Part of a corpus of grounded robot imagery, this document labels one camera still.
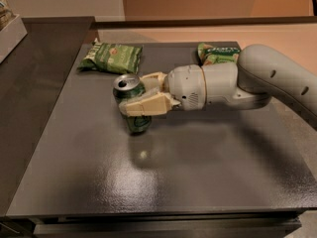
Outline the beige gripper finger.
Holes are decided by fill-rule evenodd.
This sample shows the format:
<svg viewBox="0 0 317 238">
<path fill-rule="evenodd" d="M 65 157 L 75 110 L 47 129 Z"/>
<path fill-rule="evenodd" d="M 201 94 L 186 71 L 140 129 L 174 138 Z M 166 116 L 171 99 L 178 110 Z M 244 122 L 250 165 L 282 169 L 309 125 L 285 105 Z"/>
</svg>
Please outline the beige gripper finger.
<svg viewBox="0 0 317 238">
<path fill-rule="evenodd" d="M 164 80 L 166 74 L 163 72 L 154 72 L 143 75 L 141 82 L 144 84 L 146 91 L 157 88 L 158 90 L 164 90 Z"/>
<path fill-rule="evenodd" d="M 180 102 L 169 93 L 146 93 L 140 97 L 124 100 L 119 104 L 119 110 L 128 117 L 159 116 L 166 114 Z"/>
</svg>

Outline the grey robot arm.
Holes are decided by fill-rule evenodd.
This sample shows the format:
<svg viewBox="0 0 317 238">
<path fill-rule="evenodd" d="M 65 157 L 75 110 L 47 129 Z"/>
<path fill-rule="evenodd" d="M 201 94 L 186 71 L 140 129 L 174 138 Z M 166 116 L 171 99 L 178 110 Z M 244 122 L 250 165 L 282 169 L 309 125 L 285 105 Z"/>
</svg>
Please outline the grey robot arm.
<svg viewBox="0 0 317 238">
<path fill-rule="evenodd" d="M 115 79 L 113 93 L 120 113 L 128 118 L 214 104 L 257 109 L 274 97 L 317 128 L 317 76 L 264 45 L 245 47 L 233 62 L 190 64 L 142 77 L 123 74 Z"/>
</svg>

